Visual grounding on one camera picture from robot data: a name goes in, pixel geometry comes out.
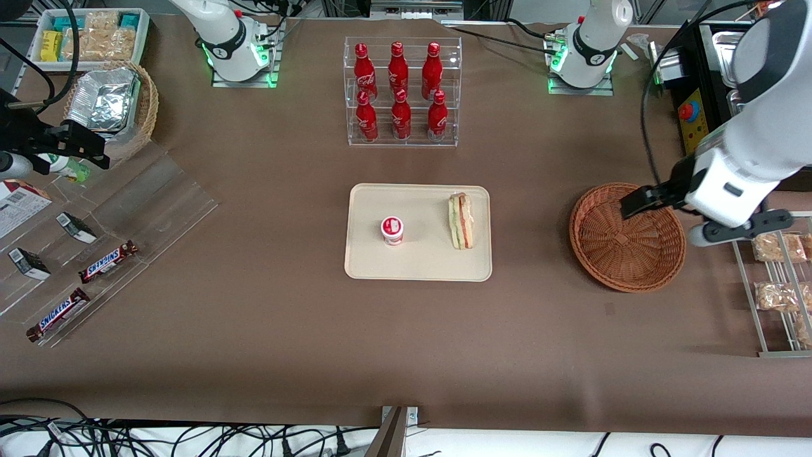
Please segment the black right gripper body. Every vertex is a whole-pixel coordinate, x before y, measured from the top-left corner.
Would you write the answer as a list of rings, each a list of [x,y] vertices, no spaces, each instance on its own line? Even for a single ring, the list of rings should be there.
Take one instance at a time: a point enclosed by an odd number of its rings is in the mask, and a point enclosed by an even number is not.
[[[11,93],[1,89],[1,150],[14,154],[53,153],[49,124],[42,122],[31,108],[11,109],[18,102]]]

